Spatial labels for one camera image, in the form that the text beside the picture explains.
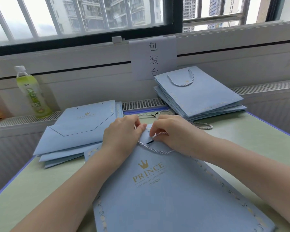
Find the table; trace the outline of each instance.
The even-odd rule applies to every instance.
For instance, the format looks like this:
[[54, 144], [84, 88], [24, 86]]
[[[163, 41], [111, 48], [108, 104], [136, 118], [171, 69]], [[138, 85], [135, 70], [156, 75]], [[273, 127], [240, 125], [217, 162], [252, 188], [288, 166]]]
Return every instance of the table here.
[[[151, 124], [155, 118], [144, 118]], [[213, 125], [209, 134], [224, 137], [242, 147], [290, 165], [290, 135], [246, 112], [236, 112], [202, 120]], [[84, 164], [84, 157], [44, 169], [38, 158], [32, 159], [15, 179], [0, 193], [0, 232], [10, 231], [32, 209], [50, 195]], [[277, 231], [290, 232], [286, 222], [270, 206], [223, 169], [209, 164], [213, 170], [233, 185], [278, 227]], [[78, 231], [96, 231], [92, 207]]]

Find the radiator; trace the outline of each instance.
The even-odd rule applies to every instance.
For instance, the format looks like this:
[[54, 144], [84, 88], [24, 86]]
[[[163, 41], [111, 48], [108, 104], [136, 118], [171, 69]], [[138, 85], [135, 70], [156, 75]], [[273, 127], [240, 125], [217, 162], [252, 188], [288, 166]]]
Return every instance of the radiator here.
[[[247, 110], [290, 133], [290, 81], [233, 88], [244, 98]], [[123, 110], [163, 107], [160, 98], [123, 103]], [[62, 112], [44, 119], [35, 116], [12, 117], [0, 122], [0, 189], [32, 157], [42, 133]]]

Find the crown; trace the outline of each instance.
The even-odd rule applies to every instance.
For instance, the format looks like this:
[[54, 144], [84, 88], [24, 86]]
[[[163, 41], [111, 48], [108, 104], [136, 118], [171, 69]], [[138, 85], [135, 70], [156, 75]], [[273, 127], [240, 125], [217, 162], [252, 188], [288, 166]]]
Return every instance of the crown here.
[[140, 165], [140, 164], [138, 164], [138, 165], [140, 165], [143, 169], [148, 167], [147, 160], [146, 160], [146, 163], [144, 163], [143, 160], [141, 160], [141, 162], [142, 162], [142, 165]]

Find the window frame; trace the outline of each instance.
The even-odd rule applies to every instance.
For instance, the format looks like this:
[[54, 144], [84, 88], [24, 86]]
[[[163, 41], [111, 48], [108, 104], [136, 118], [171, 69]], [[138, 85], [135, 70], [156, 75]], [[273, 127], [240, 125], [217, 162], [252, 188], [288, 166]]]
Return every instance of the window frame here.
[[181, 33], [182, 0], [163, 0], [163, 8], [164, 25], [150, 26], [149, 24], [149, 27], [146, 28], [139, 28], [140, 26], [136, 25], [133, 26], [132, 29], [122, 31], [110, 31], [96, 34], [89, 32], [87, 35], [61, 35], [59, 39], [58, 36], [41, 37], [41, 39], [45, 40], [0, 46], [0, 56], [107, 43], [111, 42], [114, 36], [121, 36], [123, 39], [128, 40]]

